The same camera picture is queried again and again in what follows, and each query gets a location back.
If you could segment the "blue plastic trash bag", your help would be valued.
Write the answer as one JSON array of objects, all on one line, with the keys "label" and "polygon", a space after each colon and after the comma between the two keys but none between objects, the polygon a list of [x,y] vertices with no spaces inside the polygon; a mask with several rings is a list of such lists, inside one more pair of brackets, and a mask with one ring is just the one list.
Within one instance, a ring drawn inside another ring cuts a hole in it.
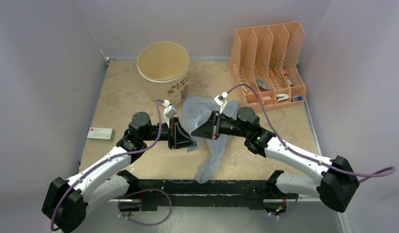
[{"label": "blue plastic trash bag", "polygon": [[[220,106],[212,99],[188,95],[183,102],[182,125],[188,133],[206,122],[212,111],[219,111]],[[187,149],[187,152],[199,152],[201,149],[207,149],[208,158],[200,165],[195,180],[199,183],[209,181],[218,170],[222,155],[225,152],[230,137],[221,135],[217,140],[193,138],[197,146]]]}]

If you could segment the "beige paper trash bin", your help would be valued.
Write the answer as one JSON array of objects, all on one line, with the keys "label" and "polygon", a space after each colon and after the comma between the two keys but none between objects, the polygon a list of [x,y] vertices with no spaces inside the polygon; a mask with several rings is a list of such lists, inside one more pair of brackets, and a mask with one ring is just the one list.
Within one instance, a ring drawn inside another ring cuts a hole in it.
[{"label": "beige paper trash bin", "polygon": [[154,100],[172,104],[184,102],[188,95],[187,50],[174,42],[156,42],[145,47],[137,59],[137,69],[145,80],[147,93]]}]

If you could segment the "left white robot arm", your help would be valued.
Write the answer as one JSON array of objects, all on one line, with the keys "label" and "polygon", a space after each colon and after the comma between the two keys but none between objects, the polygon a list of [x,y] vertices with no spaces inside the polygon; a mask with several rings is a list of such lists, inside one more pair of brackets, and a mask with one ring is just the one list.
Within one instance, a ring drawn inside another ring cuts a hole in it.
[{"label": "left white robot arm", "polygon": [[70,233],[84,221],[88,212],[102,199],[117,196],[131,199],[138,194],[137,183],[122,176],[112,178],[149,150],[145,143],[167,141],[171,150],[195,147],[177,117],[153,125],[146,112],[133,115],[128,129],[116,145],[91,167],[70,178],[55,178],[49,185],[42,213],[51,220],[51,230]]}]

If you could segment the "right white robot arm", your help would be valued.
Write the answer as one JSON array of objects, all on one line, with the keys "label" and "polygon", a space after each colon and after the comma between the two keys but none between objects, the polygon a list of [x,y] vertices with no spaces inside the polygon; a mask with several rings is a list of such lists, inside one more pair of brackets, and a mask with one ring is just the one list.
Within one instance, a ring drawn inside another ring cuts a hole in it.
[{"label": "right white robot arm", "polygon": [[285,163],[303,175],[276,171],[266,184],[267,193],[274,198],[281,194],[302,194],[319,198],[330,209],[343,213],[357,191],[360,182],[342,156],[332,159],[288,144],[275,133],[260,125],[260,118],[250,107],[241,107],[236,118],[212,111],[205,123],[192,136],[216,140],[221,135],[243,137],[245,147],[253,154]]}]

